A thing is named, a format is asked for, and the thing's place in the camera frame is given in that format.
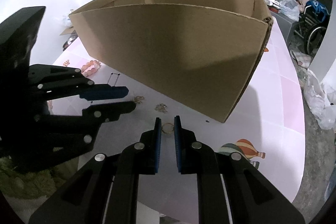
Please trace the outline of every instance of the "plastic bag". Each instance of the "plastic bag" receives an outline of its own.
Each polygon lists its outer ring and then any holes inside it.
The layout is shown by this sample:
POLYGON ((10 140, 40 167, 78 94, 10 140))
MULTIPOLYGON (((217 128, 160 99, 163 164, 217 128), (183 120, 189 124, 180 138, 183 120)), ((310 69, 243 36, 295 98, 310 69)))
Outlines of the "plastic bag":
POLYGON ((292 20, 299 21, 300 9, 295 0, 281 0, 279 3, 280 13, 292 20))
POLYGON ((320 128, 332 129, 336 126, 336 91, 327 84, 320 84, 309 69, 307 75, 303 95, 310 111, 315 116, 320 128))
POLYGON ((72 25, 72 22, 71 22, 71 20, 70 20, 70 18, 69 18, 69 14, 67 14, 67 15, 63 15, 62 17, 55 17, 54 19, 55 19, 60 25, 66 27, 66 28, 71 28, 71 27, 73 27, 73 25, 72 25))

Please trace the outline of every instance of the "box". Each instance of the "box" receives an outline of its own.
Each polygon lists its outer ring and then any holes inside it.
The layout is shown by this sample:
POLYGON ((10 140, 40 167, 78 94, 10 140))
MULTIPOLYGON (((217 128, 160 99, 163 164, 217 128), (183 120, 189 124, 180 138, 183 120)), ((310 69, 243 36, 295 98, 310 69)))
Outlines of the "box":
POLYGON ((264 0, 93 0, 69 17, 90 56, 219 122, 273 23, 264 0))
POLYGON ((75 31, 75 27, 72 26, 72 27, 66 28, 60 35, 72 34, 74 31, 75 31))

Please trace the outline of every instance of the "open cardboard box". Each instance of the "open cardboard box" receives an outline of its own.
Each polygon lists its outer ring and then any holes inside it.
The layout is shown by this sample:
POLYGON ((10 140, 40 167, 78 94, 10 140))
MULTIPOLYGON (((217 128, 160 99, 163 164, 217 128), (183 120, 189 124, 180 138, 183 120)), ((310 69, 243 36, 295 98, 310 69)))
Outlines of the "open cardboard box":
POLYGON ((90 56, 219 122, 273 23, 264 0, 93 0, 69 17, 90 56))

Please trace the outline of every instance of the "metal ring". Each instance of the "metal ring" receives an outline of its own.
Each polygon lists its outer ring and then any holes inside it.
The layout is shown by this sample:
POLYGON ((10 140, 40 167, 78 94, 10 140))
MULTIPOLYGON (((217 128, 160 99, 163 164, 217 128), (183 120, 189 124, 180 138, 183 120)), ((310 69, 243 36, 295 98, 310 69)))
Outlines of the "metal ring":
POLYGON ((174 131, 174 125, 173 125, 171 122, 166 122, 166 123, 164 123, 164 124, 162 125, 161 130, 162 130, 162 132, 163 132, 164 134, 170 134, 170 133, 172 133, 172 132, 174 131), (163 130, 163 127, 164 127, 166 124, 170 124, 170 125, 173 127, 173 129, 172 129, 171 131, 169 131, 169 132, 164 131, 164 130, 163 130))

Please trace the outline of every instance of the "metal screw head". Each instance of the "metal screw head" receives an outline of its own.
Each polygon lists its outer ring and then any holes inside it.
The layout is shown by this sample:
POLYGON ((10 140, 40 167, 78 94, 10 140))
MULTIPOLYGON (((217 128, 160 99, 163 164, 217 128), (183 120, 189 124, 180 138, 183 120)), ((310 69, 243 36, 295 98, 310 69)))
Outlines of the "metal screw head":
POLYGON ((35 120, 36 122, 38 122, 38 121, 40 120, 40 118, 41 118, 41 116, 40 116, 39 114, 36 114, 36 115, 34 116, 34 120, 35 120))
POLYGON ((85 143, 91 143, 92 142, 92 137, 90 135, 85 135, 83 138, 85 143))
POLYGON ((96 118, 99 118, 101 116, 101 112, 100 111, 95 111, 93 114, 96 118))
POLYGON ((240 153, 232 153, 231 154, 231 158, 233 159, 233 160, 240 160, 241 158, 242 158, 242 156, 241 156, 241 154, 240 153))
POLYGON ((144 148, 145 148, 145 145, 144 145, 143 143, 136 143, 136 144, 134 145, 134 148, 135 148, 136 150, 141 150, 141 149, 144 149, 144 148))
POLYGON ((202 147, 202 144, 200 142, 193 142, 191 144, 191 147, 194 149, 200 149, 202 147))
POLYGON ((104 154, 97 154, 97 155, 95 155, 94 159, 96 161, 102 161, 102 160, 105 159, 105 155, 104 154))

